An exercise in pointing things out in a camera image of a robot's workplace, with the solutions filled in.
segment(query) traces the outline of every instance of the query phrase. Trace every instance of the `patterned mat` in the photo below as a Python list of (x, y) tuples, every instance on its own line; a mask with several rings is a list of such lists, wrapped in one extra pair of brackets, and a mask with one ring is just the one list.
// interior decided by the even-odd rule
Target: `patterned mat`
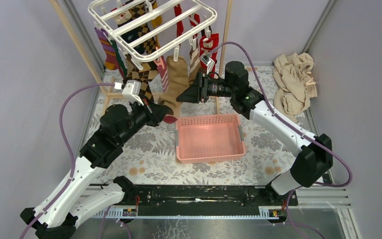
[[(278, 87), (273, 79), (272, 66), (256, 67), (265, 87), (266, 96), (273, 101)], [(117, 71), (107, 71), (105, 82), (114, 76), (122, 82)], [(254, 74), (249, 74), (250, 85), (258, 89)], [(153, 92), (162, 92), (160, 76), (150, 83)], [(98, 129), (104, 95), (100, 94), (93, 114), (87, 139)], [(124, 104), (125, 100), (112, 100), (110, 104)], [(235, 113), (227, 98), (220, 98), (222, 114)], [(214, 100), (203, 104), (184, 103), (183, 117), (216, 114)], [(311, 130), (304, 113), (297, 117), (298, 125)], [(265, 185), (279, 173), (288, 170), (295, 157), (271, 133), (241, 116), (247, 153), (236, 161), (181, 164), (176, 159), (175, 124), (164, 122), (157, 128), (145, 126), (123, 148), (124, 152), (92, 183), (104, 183), (125, 175), (135, 184), (213, 184), (213, 185)]]

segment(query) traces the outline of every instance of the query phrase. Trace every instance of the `glass panel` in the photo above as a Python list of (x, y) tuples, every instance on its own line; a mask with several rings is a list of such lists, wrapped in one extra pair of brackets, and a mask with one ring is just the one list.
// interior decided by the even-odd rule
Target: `glass panel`
[[(325, 238), (344, 239), (344, 233), (338, 214), (333, 209), (290, 209), (294, 222), (307, 224), (318, 229)], [(72, 239), (97, 238), (101, 219), (90, 219), (81, 225)], [(245, 238), (303, 238), (289, 224), (272, 226), (266, 220), (165, 220), (136, 219), (128, 223), (132, 238), (179, 238), (179, 239), (239, 239)], [(302, 228), (310, 238), (319, 236)], [(105, 220), (103, 239), (128, 238), (127, 229), (120, 227), (114, 219)]]

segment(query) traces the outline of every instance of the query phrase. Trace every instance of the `white drying rack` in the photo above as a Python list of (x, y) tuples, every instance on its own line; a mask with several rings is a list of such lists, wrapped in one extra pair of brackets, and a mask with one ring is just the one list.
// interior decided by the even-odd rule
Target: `white drying rack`
[[(199, 33), (201, 30), (208, 28), (210, 25), (212, 25), (216, 19), (217, 19), (217, 12), (216, 10), (212, 9), (211, 7), (207, 6), (206, 4), (202, 3), (200, 0), (188, 0), (195, 5), (191, 7), (189, 10), (181, 13), (180, 15), (176, 16), (175, 18), (165, 22), (164, 24), (158, 26), (156, 29), (150, 31), (149, 33), (141, 36), (137, 40), (127, 43), (124, 39), (122, 39), (121, 35), (125, 34), (153, 19), (156, 17), (160, 16), (164, 12), (168, 11), (169, 9), (173, 10), (173, 7), (180, 4), (184, 0), (169, 0), (167, 3), (158, 6), (156, 9), (152, 8), (152, 5), (149, 0), (134, 0), (125, 6), (120, 6), (120, 2), (118, 1), (118, 9), (111, 11), (109, 13), (104, 13), (104, 8), (102, 8), (102, 4), (105, 2), (108, 2), (110, 0), (95, 0), (89, 5), (89, 13), (95, 18), (97, 21), (96, 24), (104, 29), (108, 34), (111, 39), (114, 39), (117, 44), (119, 45), (119, 50), (123, 54), (130, 54), (131, 55), (131, 61), (134, 63), (134, 65), (137, 66), (137, 68), (142, 69), (142, 66), (140, 62), (150, 62), (154, 61), (166, 52), (168, 52), (171, 49), (175, 49), (178, 51), (178, 46), (186, 41), (190, 40), (192, 42), (192, 36), (195, 34)], [(126, 12), (130, 8), (133, 8), (141, 3), (145, 3), (145, 8), (146, 8), (146, 13), (142, 15), (141, 17), (132, 20), (131, 22), (118, 27), (117, 29), (112, 29), (109, 24), (107, 23), (108, 20), (112, 19), (113, 17)], [(99, 15), (96, 11), (96, 9), (102, 10), (103, 9), (103, 15)], [(198, 24), (195, 27), (192, 27), (191, 30), (185, 32), (181, 36), (173, 39), (171, 42), (167, 43), (164, 46), (161, 46), (159, 49), (154, 51), (153, 53), (149, 55), (143, 55), (138, 53), (134, 47), (140, 45), (144, 41), (150, 39), (151, 37), (156, 36), (157, 34), (163, 32), (164, 30), (168, 29), (169, 27), (173, 26), (179, 21), (182, 21), (183, 19), (187, 18), (189, 15), (197, 12), (200, 9), (205, 9), (208, 13), (207, 18), (204, 18), (204, 21), (202, 21), (200, 24)]]

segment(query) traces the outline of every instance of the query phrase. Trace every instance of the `beige sock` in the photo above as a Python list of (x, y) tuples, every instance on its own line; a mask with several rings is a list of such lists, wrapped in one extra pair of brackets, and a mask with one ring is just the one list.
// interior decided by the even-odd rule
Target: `beige sock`
[(195, 76), (197, 75), (197, 73), (200, 70), (202, 70), (200, 59), (198, 58), (198, 53), (199, 53), (198, 48), (196, 48), (194, 51), (191, 48), (191, 51), (190, 51), (190, 76), (188, 77), (189, 85), (193, 84), (193, 82), (195, 80)]
[(158, 104), (166, 105), (171, 108), (168, 115), (174, 116), (176, 119), (181, 115), (181, 104), (177, 102), (177, 97), (188, 88), (188, 69), (187, 62), (182, 56), (178, 57), (175, 62), (173, 56), (168, 56), (166, 59), (168, 63), (168, 79), (169, 86), (158, 100)]

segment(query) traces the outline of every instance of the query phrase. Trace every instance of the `camera lens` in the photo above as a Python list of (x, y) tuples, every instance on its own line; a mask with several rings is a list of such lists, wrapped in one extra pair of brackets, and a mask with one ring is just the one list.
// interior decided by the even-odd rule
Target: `camera lens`
[(207, 95), (216, 97), (231, 97), (231, 89), (222, 80), (209, 79), (207, 82)]

